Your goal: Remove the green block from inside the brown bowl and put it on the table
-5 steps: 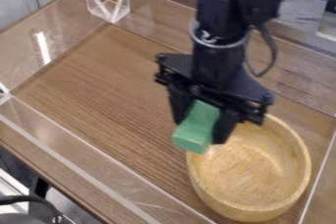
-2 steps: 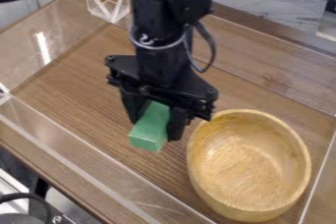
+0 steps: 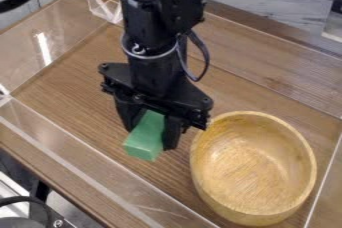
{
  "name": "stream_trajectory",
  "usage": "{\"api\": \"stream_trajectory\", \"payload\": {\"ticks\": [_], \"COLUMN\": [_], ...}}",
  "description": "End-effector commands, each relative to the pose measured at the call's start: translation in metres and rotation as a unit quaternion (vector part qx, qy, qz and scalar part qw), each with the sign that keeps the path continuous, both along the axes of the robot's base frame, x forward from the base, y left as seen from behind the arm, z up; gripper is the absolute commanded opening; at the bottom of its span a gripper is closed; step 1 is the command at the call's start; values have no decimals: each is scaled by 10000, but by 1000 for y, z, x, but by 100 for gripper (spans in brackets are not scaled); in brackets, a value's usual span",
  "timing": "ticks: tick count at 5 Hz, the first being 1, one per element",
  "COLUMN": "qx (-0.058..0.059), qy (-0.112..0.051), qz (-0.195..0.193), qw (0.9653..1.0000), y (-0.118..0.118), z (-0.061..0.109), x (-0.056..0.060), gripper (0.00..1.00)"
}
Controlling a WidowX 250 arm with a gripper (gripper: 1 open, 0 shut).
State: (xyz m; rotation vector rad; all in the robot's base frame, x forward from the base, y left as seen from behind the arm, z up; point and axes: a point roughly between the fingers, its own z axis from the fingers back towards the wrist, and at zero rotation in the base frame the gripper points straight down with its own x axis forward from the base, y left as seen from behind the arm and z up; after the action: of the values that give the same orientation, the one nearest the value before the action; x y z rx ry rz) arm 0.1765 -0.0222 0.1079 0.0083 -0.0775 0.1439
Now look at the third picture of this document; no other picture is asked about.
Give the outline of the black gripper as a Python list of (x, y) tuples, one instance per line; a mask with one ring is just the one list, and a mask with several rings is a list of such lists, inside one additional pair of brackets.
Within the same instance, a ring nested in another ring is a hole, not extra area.
[(113, 96), (123, 126), (136, 127), (145, 109), (164, 115), (164, 150), (178, 147), (180, 135), (192, 126), (207, 128), (214, 101), (190, 82), (176, 52), (158, 58), (128, 55), (127, 63), (105, 62), (97, 67), (103, 91)]

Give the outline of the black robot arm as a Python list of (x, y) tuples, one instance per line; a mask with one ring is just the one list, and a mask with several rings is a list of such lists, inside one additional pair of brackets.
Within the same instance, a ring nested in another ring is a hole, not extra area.
[[(29, 0), (0, 1), (5, 13)], [(204, 77), (187, 66), (187, 45), (210, 58), (194, 27), (204, 21), (206, 0), (119, 0), (123, 14), (121, 50), (125, 63), (103, 63), (103, 91), (113, 96), (127, 130), (150, 111), (162, 115), (162, 145), (178, 147), (188, 128), (207, 128), (214, 101), (195, 86)]]

